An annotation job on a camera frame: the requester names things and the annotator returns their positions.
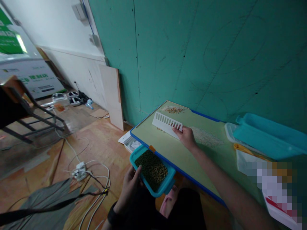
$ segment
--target green beans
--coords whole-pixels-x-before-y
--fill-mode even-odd
[[[136,159],[135,164],[137,167],[142,165],[143,176],[153,191],[157,191],[167,175],[167,168],[162,161],[153,152],[147,150]]]

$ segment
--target blue table edge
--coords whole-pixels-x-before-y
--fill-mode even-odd
[[[154,113],[159,107],[161,107],[161,105],[159,105],[152,113]],[[210,116],[207,116],[205,114],[199,113],[197,111],[194,111],[192,109],[190,109],[193,113],[196,113],[197,115],[206,117],[210,120],[213,120],[215,122],[220,122],[220,120],[212,118]],[[139,141],[142,145],[144,145],[145,147],[147,147],[149,149],[149,145],[146,144],[144,141],[142,141],[141,139],[139,139],[137,136],[135,136],[132,133],[132,130],[134,128],[136,128],[139,124],[141,124],[144,120],[146,120],[152,113],[150,113],[147,117],[145,117],[140,123],[138,123],[136,126],[134,126],[131,130],[130,130],[130,135],[135,138],[137,141]],[[219,202],[220,204],[222,204],[223,206],[226,206],[225,202],[218,197],[216,194],[214,194],[213,192],[211,192],[208,188],[206,188],[205,186],[203,186],[202,184],[200,184],[198,181],[196,181],[194,178],[192,178],[191,176],[189,176],[188,174],[186,174],[184,171],[182,171],[179,167],[177,167],[176,165],[174,165],[173,163],[171,163],[168,159],[166,159],[164,156],[162,156],[159,152],[155,151],[154,154],[156,154],[158,157],[162,158],[164,161],[166,161],[168,164],[170,164],[172,167],[174,167],[176,169],[176,171],[180,172],[182,175],[184,175],[186,178],[188,178],[190,181],[192,181],[194,184],[196,184],[199,188],[201,188],[203,191],[205,191],[206,193],[208,193],[212,198],[214,198],[217,202]]]

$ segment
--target person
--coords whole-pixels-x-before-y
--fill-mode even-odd
[[[279,229],[268,212],[236,181],[230,178],[196,144],[192,129],[173,128],[182,144],[193,154],[208,175],[229,211],[243,229]],[[123,181],[122,192],[114,203],[102,229],[206,229],[200,196],[182,186],[166,219],[155,208],[155,198],[140,181],[142,166],[131,167]]]

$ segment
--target table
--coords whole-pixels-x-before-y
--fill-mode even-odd
[[[168,113],[162,110],[165,106],[180,107],[183,108],[184,111],[177,114]],[[200,114],[173,102],[166,101],[130,131],[135,139],[146,147],[153,146],[156,155],[171,164],[177,171],[182,173],[186,178],[190,179],[223,205],[225,205],[224,201],[221,199],[218,191],[193,155],[178,139],[158,130],[152,125],[156,111],[181,122],[185,126],[205,130],[222,140],[224,144],[212,148],[204,145],[199,146],[230,177],[235,179],[243,188],[245,188],[261,205],[265,205],[261,190],[256,185],[256,177],[248,178],[237,170],[236,152],[233,148],[233,143],[231,143],[226,137],[224,122]]]

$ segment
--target black pants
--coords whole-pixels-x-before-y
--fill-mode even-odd
[[[140,188],[120,229],[206,229],[200,196],[192,189],[181,189],[166,219],[156,210],[155,198],[147,189]]]

